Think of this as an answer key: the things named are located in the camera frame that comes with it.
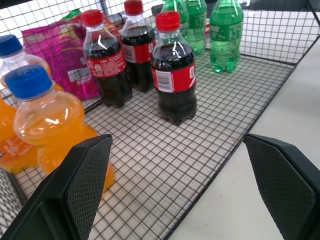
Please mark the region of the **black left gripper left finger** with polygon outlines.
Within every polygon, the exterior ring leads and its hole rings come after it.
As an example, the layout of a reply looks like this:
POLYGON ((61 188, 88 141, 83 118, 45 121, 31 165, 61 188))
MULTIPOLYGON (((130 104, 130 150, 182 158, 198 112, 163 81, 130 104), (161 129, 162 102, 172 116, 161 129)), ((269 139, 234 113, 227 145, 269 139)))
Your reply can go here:
POLYGON ((74 145, 38 185, 3 240, 87 240, 102 198, 110 134, 74 145))

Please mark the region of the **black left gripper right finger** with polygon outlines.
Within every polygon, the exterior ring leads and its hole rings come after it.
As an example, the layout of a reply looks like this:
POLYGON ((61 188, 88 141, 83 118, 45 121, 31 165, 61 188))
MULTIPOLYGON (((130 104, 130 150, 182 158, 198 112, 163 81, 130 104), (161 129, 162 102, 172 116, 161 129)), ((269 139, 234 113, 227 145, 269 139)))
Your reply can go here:
POLYGON ((246 134, 261 198, 285 240, 320 238, 320 171, 294 145, 246 134))

